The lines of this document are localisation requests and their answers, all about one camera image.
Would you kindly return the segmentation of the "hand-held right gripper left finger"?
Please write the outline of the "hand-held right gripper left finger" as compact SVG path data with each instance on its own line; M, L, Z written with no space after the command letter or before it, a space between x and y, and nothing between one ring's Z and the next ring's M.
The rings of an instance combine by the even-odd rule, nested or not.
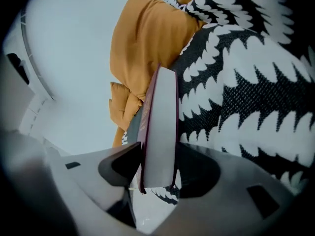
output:
M129 187L141 157L140 142L71 156L53 148L47 151L53 176L61 174L56 184L70 180L99 209L132 228L136 220Z

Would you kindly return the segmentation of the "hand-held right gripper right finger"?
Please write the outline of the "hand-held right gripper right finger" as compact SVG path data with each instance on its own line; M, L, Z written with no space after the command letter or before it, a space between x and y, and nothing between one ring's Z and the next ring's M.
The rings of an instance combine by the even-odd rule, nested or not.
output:
M293 194L257 164L178 143L178 203L156 236L260 236L287 210Z

